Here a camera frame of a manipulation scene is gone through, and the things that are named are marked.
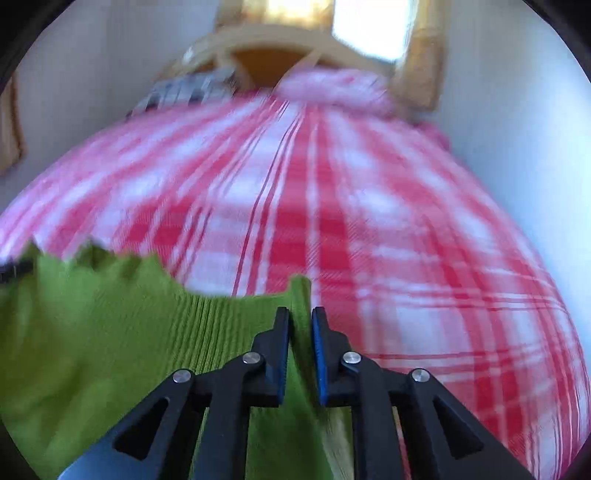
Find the red white plaid bedsheet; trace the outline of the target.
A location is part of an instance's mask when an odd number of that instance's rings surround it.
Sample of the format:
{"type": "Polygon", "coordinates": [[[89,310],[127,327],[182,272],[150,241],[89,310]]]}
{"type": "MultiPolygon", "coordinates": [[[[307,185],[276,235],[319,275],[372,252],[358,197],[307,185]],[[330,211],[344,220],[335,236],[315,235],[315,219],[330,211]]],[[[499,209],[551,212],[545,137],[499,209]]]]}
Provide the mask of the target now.
{"type": "Polygon", "coordinates": [[[270,94],[145,113],[78,145],[1,217],[1,258],[92,244],[158,258],[185,290],[279,293],[398,371],[431,371],[529,471],[590,433],[590,385],[540,256],[419,127],[270,94]]]}

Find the yellow right curtain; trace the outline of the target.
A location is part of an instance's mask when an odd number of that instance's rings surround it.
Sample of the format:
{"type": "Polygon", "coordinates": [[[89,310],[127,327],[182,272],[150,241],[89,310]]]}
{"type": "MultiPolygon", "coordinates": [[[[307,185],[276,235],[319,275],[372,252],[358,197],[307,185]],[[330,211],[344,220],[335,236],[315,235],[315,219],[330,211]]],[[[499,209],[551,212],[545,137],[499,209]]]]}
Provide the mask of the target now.
{"type": "Polygon", "coordinates": [[[423,112],[438,108],[444,83],[450,2],[411,2],[403,55],[394,68],[391,88],[404,106],[423,112]]]}

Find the back window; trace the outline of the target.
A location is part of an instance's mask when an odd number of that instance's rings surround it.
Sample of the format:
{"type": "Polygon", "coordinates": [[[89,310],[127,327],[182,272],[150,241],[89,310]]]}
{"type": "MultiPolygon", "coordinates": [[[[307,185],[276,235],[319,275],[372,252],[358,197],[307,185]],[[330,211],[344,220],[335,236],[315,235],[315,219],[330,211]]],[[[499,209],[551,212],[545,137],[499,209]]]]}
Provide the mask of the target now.
{"type": "Polygon", "coordinates": [[[360,54],[395,63],[404,54],[417,2],[338,0],[332,35],[360,54]]]}

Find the yellow curtain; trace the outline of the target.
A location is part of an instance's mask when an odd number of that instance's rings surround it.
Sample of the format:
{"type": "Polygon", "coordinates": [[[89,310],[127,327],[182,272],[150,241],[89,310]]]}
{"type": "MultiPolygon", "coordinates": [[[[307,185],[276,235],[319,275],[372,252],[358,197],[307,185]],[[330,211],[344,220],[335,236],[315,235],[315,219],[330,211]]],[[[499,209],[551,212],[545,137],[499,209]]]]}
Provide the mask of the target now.
{"type": "Polygon", "coordinates": [[[1,94],[0,111],[0,173],[4,175],[25,155],[25,141],[18,108],[18,84],[16,75],[7,82],[1,94]]]}
{"type": "Polygon", "coordinates": [[[220,1],[215,25],[276,24],[329,31],[334,14],[332,0],[220,1]]]}
{"type": "Polygon", "coordinates": [[[403,55],[394,68],[391,88],[404,106],[423,112],[438,108],[444,83],[450,2],[411,2],[403,55]]]}

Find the pink pillow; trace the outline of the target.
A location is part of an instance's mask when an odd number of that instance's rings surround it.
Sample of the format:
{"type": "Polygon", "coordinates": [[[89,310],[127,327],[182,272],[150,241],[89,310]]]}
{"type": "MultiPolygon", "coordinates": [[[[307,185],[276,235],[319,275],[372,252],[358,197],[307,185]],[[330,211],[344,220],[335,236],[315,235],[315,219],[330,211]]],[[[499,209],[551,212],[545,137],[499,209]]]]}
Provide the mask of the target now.
{"type": "Polygon", "coordinates": [[[359,69],[301,68],[283,76],[274,93],[287,100],[392,117],[396,103],[384,75],[359,69]]]}

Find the green orange white striped sweater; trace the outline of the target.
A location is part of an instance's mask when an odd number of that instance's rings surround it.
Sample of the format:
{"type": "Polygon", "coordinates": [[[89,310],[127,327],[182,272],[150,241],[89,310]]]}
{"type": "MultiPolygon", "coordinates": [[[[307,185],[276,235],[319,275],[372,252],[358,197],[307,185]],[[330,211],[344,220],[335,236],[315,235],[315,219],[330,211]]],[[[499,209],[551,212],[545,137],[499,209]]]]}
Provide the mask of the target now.
{"type": "Polygon", "coordinates": [[[286,399],[252,412],[246,475],[353,477],[351,415],[318,404],[308,278],[211,297],[154,256],[88,244],[69,260],[35,245],[22,258],[32,270],[1,289],[1,418],[39,477],[56,478],[173,371],[205,373],[245,353],[280,307],[294,320],[286,399]]]}

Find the cream wooden headboard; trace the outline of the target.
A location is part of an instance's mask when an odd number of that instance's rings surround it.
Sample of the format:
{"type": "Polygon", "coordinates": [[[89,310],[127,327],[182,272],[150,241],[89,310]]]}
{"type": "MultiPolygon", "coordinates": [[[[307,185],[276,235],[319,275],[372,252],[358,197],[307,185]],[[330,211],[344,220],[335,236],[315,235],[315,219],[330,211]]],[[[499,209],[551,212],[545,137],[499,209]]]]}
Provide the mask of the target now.
{"type": "Polygon", "coordinates": [[[332,34],[293,26],[225,26],[197,39],[158,74],[168,80],[216,68],[231,68],[243,90],[273,88],[287,72],[324,66],[391,75],[392,67],[342,43],[332,34]]]}

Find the yellow left curtain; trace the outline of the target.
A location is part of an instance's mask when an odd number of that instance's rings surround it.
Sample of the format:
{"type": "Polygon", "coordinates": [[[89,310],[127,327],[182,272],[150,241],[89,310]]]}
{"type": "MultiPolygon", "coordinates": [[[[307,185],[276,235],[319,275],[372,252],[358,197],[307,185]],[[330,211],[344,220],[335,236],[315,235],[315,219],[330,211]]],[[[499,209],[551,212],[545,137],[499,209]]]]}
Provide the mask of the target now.
{"type": "Polygon", "coordinates": [[[4,175],[25,155],[25,141],[18,108],[18,84],[16,75],[7,82],[1,94],[0,111],[0,173],[4,175]]]}

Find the yellow middle curtain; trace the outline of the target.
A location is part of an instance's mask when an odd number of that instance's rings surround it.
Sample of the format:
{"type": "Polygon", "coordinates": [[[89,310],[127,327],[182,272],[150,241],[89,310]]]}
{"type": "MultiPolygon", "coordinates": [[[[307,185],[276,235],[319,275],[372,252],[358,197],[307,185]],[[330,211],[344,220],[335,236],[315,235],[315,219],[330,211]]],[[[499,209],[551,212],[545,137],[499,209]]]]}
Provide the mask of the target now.
{"type": "Polygon", "coordinates": [[[220,1],[215,25],[276,24],[329,31],[334,14],[332,0],[220,1]]]}

